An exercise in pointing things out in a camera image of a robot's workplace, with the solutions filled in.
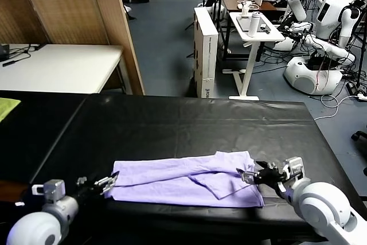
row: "black table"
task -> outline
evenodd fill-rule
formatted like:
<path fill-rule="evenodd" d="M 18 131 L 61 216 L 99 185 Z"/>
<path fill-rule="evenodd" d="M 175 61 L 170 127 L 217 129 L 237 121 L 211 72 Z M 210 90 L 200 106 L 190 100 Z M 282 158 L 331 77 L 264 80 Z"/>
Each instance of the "black table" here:
<path fill-rule="evenodd" d="M 188 98 L 91 95 L 65 130 L 35 182 L 62 178 L 72 191 L 80 176 L 111 173 L 115 160 L 151 160 L 249 150 L 256 160 L 279 164 L 303 158 L 306 175 L 347 194 L 366 208 L 303 103 L 239 102 Z M 231 240 L 319 240 L 293 208 L 262 186 L 264 208 L 183 207 L 107 201 L 111 231 L 124 227 L 177 237 Z"/>
<path fill-rule="evenodd" d="M 29 183 L 87 95 L 0 91 L 21 103 L 0 123 L 0 179 Z"/>

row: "lavender towel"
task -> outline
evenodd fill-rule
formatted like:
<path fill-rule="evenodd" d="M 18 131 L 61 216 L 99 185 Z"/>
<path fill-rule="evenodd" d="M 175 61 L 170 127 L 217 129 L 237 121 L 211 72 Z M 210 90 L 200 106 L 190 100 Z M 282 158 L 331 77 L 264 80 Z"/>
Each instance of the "lavender towel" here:
<path fill-rule="evenodd" d="M 120 171 L 110 191 L 117 201 L 208 207 L 261 207 L 254 185 L 241 181 L 236 168 L 253 171 L 247 151 L 152 161 L 115 161 Z"/>

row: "gray floor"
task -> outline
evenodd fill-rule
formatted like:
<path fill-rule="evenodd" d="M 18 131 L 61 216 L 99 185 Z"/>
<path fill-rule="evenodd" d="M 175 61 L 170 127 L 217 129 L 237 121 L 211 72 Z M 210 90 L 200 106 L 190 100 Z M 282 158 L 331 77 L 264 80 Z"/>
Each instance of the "gray floor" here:
<path fill-rule="evenodd" d="M 193 59 L 186 58 L 193 51 L 193 28 L 185 31 L 185 27 L 192 22 L 193 8 L 201 1 L 151 0 L 149 3 L 130 5 L 130 14 L 137 20 L 130 21 L 129 26 L 147 95 L 185 96 L 193 63 Z M 231 50 L 243 50 L 241 45 L 238 34 L 232 34 Z M 353 51 L 359 56 L 358 49 Z M 255 70 L 278 66 L 267 64 Z M 305 102 L 314 118 L 334 113 L 320 101 L 293 90 L 285 82 L 283 71 L 279 69 L 253 75 L 248 95 L 258 95 L 260 100 Z M 237 95 L 233 77 L 218 73 L 216 98 L 225 99 L 230 95 Z M 345 96 L 348 94 L 343 88 L 338 98 Z M 337 116 L 318 120 L 317 124 L 357 192 L 367 196 L 367 178 L 362 172 L 367 166 L 367 142 L 355 143 L 350 139 L 355 131 L 366 129 L 367 103 L 347 99 L 341 104 Z"/>

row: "white side table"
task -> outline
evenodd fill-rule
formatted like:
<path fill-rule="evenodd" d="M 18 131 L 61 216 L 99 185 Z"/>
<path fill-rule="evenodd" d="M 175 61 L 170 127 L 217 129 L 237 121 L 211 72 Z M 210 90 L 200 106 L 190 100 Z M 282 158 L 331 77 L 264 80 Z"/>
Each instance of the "white side table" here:
<path fill-rule="evenodd" d="M 251 20 L 252 13 L 249 13 L 249 18 L 247 20 Z M 243 32 L 242 28 L 240 27 L 239 23 L 237 22 L 237 17 L 241 16 L 241 13 L 235 12 L 235 13 L 229 13 L 229 16 L 231 17 L 231 20 L 233 21 L 233 24 L 235 25 L 241 39 L 243 41 L 249 42 L 248 45 L 251 46 L 250 55 L 248 58 L 246 69 L 242 69 L 239 71 L 227 71 L 224 70 L 223 73 L 225 74 L 233 74 L 233 77 L 235 78 L 237 90 L 239 92 L 239 96 L 230 96 L 230 99 L 236 99 L 236 100 L 259 100 L 257 96 L 247 96 L 247 90 L 248 85 L 250 83 L 253 67 L 255 65 L 257 52 L 260 47 L 260 43 L 262 41 L 268 42 L 268 41 L 283 41 L 285 40 L 285 37 L 281 34 L 280 31 L 277 30 L 277 28 L 264 16 L 261 15 L 261 19 L 268 25 L 270 28 L 270 32 L 257 32 L 254 37 L 250 37 L 247 35 L 247 32 Z M 243 81 L 241 80 L 240 74 L 244 73 L 245 76 L 243 78 Z"/>
<path fill-rule="evenodd" d="M 28 44 L 10 44 L 10 50 Z M 99 93 L 117 67 L 126 90 L 131 90 L 121 46 L 48 44 L 38 51 L 8 61 L 26 58 L 3 67 L 0 90 L 58 93 Z"/>

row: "office chair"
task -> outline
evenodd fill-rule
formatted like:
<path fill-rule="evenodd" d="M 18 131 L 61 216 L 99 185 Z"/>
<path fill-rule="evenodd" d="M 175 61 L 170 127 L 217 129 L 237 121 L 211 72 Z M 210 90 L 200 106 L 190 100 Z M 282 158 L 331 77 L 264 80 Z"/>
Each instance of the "office chair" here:
<path fill-rule="evenodd" d="M 357 140 L 359 140 L 359 138 L 360 137 L 363 137 L 363 138 L 365 138 L 365 139 L 367 139 L 367 133 L 366 132 L 363 132 L 363 131 L 357 131 L 356 133 L 354 133 L 353 135 L 352 135 L 352 140 L 354 140 L 354 141 L 357 141 Z"/>
<path fill-rule="evenodd" d="M 365 138 L 365 139 L 367 139 L 367 133 L 366 132 L 363 132 L 363 131 L 357 131 L 356 133 L 354 133 L 353 135 L 352 135 L 352 140 L 354 140 L 354 141 L 357 141 L 357 140 L 359 140 L 360 139 L 360 137 L 363 137 L 363 138 Z M 364 170 L 363 170 L 363 174 L 364 175 L 366 175 L 367 176 L 367 168 L 365 168 Z"/>

